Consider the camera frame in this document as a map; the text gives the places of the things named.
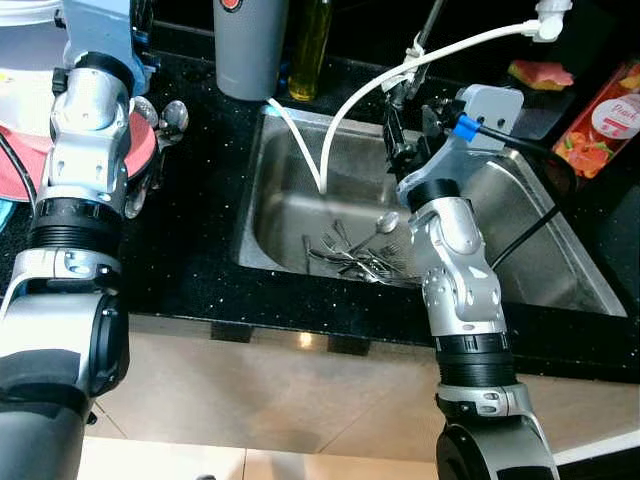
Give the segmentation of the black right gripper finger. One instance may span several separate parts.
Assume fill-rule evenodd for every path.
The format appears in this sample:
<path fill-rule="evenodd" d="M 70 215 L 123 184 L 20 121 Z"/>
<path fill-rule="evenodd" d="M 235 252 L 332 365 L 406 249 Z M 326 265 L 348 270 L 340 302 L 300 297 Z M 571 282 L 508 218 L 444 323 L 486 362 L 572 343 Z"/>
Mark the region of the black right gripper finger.
<path fill-rule="evenodd" d="M 451 102 L 425 102 L 422 105 L 422 143 L 429 151 L 438 151 L 456 124 Z"/>
<path fill-rule="evenodd" d="M 393 102 L 389 102 L 384 110 L 384 146 L 387 151 L 387 172 L 396 179 L 403 179 L 407 175 L 408 166 L 415 159 L 415 142 L 407 141 L 404 137 L 404 127 L 401 119 L 402 110 Z"/>

